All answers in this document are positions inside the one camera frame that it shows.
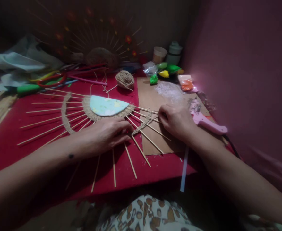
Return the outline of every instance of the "left hand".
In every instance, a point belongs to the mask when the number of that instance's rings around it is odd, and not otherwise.
[[[122,117],[104,118],[73,135],[53,142],[67,147],[74,159],[82,160],[100,155],[115,146],[129,141],[132,125]]]

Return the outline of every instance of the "cup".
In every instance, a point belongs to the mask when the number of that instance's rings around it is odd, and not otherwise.
[[[154,47],[153,62],[159,64],[163,62],[164,57],[167,54],[167,50],[162,47]]]

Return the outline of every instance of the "white bottle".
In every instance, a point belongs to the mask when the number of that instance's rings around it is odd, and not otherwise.
[[[183,47],[181,47],[178,42],[173,41],[169,47],[169,52],[167,54],[165,62],[177,66],[181,57],[182,49]]]

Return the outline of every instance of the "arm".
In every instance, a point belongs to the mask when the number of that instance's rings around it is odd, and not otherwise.
[[[282,193],[197,127],[187,109],[162,105],[159,118],[166,130],[198,153],[211,177],[238,208],[282,224]]]
[[[20,220],[31,200],[57,170],[128,141],[127,131],[133,131],[133,127],[123,118],[103,119],[1,170],[0,229]]]

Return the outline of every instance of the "forearm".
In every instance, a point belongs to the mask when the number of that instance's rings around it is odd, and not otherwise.
[[[282,193],[255,170],[201,130],[188,143],[202,158],[209,174],[233,202],[249,214],[282,224]]]
[[[68,155],[55,145],[46,146],[0,171],[0,225],[19,219],[26,207]]]

